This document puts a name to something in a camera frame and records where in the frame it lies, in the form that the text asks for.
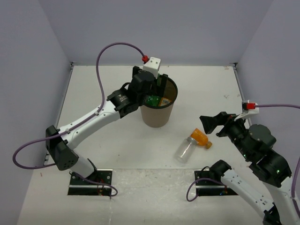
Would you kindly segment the orange bottle with label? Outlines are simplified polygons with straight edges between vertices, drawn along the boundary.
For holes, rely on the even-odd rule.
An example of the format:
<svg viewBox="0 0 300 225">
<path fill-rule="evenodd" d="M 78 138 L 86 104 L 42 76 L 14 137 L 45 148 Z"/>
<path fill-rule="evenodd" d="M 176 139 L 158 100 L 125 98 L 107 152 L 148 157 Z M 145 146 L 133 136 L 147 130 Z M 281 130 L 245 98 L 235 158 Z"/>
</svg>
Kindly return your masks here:
<svg viewBox="0 0 300 225">
<path fill-rule="evenodd" d="M 159 102 L 159 105 L 158 105 L 158 106 L 159 106 L 159 107 L 162 107 L 162 106 L 168 105 L 168 104 L 171 103 L 171 102 L 172 102 L 171 100 L 162 97 L 162 98 L 160 99 L 160 102 Z"/>
</svg>

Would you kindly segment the green bottle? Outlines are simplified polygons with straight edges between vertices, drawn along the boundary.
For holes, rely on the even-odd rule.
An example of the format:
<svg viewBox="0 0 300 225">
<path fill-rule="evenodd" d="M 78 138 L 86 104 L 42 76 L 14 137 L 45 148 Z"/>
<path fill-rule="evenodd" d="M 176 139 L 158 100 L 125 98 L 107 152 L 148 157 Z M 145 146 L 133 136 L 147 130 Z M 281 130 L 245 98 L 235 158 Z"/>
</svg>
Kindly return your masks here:
<svg viewBox="0 0 300 225">
<path fill-rule="evenodd" d="M 159 96 L 148 96 L 148 98 L 146 100 L 146 104 L 156 107 L 159 105 L 160 99 L 161 99 L 161 97 L 159 97 Z"/>
<path fill-rule="evenodd" d="M 157 77 L 157 86 L 158 86 L 158 87 L 161 86 L 161 82 L 162 82 L 162 75 L 161 75 L 161 74 L 158 74 L 158 77 Z"/>
</svg>

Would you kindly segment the clear plastic bottle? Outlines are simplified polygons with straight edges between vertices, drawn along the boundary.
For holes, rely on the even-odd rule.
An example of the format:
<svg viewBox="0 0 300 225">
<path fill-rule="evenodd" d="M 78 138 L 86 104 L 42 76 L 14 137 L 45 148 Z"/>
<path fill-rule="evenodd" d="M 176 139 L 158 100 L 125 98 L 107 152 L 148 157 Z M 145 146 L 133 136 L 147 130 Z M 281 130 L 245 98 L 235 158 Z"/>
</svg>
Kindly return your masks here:
<svg viewBox="0 0 300 225">
<path fill-rule="evenodd" d="M 195 151 L 196 147 L 197 147 L 197 141 L 192 137 L 188 137 L 184 139 L 180 144 L 180 146 L 177 148 L 174 154 L 174 158 L 178 162 L 182 164 L 186 164 L 187 161 L 190 159 L 191 155 L 193 154 L 193 152 Z"/>
</svg>

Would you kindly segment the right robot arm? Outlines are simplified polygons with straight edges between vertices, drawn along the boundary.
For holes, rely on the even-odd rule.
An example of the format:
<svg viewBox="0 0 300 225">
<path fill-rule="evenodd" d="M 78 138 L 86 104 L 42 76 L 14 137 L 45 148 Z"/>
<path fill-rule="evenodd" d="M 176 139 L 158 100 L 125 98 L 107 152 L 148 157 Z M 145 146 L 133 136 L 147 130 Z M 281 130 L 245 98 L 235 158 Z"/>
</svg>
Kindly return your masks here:
<svg viewBox="0 0 300 225">
<path fill-rule="evenodd" d="M 292 171 L 287 160 L 273 150 L 276 138 L 260 124 L 246 128 L 241 115 L 220 112 L 214 117 L 200 116 L 204 131 L 228 137 L 249 162 L 253 174 L 269 191 L 272 202 L 243 181 L 225 161 L 219 160 L 210 167 L 208 179 L 214 184 L 228 186 L 242 197 L 262 218 L 265 225 L 298 225 L 300 223 L 299 199 L 295 193 Z"/>
</svg>

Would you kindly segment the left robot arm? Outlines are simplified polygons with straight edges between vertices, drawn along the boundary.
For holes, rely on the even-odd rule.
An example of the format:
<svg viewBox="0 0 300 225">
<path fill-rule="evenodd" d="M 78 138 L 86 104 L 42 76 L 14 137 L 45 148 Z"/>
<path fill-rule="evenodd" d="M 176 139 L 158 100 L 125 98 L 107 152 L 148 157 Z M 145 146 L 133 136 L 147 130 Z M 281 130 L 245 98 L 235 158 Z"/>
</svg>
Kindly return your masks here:
<svg viewBox="0 0 300 225">
<path fill-rule="evenodd" d="M 151 72 L 133 67 L 132 80 L 107 97 L 100 106 L 70 123 L 46 129 L 46 148 L 60 171 L 71 170 L 87 184 L 97 180 L 94 164 L 76 151 L 76 147 L 102 127 L 115 122 L 144 105 L 149 96 L 162 96 L 168 75 L 155 77 Z"/>
</svg>

